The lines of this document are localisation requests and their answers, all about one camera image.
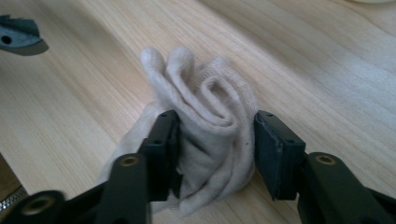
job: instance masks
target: light wood surface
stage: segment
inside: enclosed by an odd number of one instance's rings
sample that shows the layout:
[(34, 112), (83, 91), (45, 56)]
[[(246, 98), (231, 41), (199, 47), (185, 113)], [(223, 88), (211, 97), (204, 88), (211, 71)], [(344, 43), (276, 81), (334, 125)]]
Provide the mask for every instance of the light wood surface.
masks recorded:
[[(0, 150), (29, 193), (69, 198), (92, 186), (152, 93), (139, 53), (186, 46), (228, 58), (263, 110), (307, 151), (340, 157), (366, 186), (396, 197), (396, 4), (344, 0), (3, 0), (34, 19), (49, 51), (0, 52)], [(154, 223), (299, 223), (255, 175), (186, 218)]]

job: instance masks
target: floor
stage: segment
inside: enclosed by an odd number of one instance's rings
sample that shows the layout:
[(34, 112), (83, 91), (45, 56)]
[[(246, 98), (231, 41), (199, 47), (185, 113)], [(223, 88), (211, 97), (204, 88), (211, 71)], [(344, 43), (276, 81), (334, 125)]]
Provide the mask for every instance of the floor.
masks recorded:
[(26, 191), (0, 154), (0, 222), (9, 213), (14, 202), (20, 201)]

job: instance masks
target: tabletop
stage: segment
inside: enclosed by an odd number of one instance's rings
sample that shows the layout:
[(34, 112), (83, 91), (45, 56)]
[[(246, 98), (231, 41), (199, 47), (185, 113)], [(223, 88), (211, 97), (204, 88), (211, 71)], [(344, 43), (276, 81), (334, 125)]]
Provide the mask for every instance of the tabletop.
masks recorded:
[[(396, 4), (344, 0), (3, 0), (49, 45), (0, 52), (0, 150), (29, 193), (72, 198), (92, 187), (117, 143), (152, 101), (145, 47), (177, 46), (196, 61), (227, 58), (260, 108), (306, 151), (341, 158), (367, 187), (396, 197)], [(154, 223), (299, 223), (261, 178), (189, 217)]]

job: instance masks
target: beige cloth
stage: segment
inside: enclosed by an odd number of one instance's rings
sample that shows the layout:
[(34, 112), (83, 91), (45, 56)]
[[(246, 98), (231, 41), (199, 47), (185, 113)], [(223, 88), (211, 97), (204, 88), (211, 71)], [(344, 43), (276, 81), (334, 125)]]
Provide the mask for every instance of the beige cloth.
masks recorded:
[(155, 101), (121, 140), (99, 182), (106, 181), (112, 162), (136, 152), (159, 114), (174, 109), (180, 117), (183, 174), (180, 199), (152, 203), (153, 211), (172, 207), (186, 216), (241, 189), (253, 173), (253, 117), (258, 111), (249, 85), (217, 57), (197, 67), (189, 49), (174, 49), (167, 63), (156, 49), (145, 49), (141, 62), (155, 91)]

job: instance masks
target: table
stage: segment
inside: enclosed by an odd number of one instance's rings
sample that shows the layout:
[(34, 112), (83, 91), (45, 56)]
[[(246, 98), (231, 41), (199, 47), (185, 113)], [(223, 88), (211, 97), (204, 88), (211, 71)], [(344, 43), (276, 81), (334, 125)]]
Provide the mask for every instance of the table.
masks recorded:
[[(3, 0), (34, 19), (49, 51), (0, 52), (0, 150), (29, 193), (89, 189), (152, 100), (139, 53), (186, 46), (222, 55), (307, 152), (340, 157), (367, 187), (396, 197), (396, 4), (344, 0)], [(299, 223), (258, 175), (189, 217), (154, 223)]]

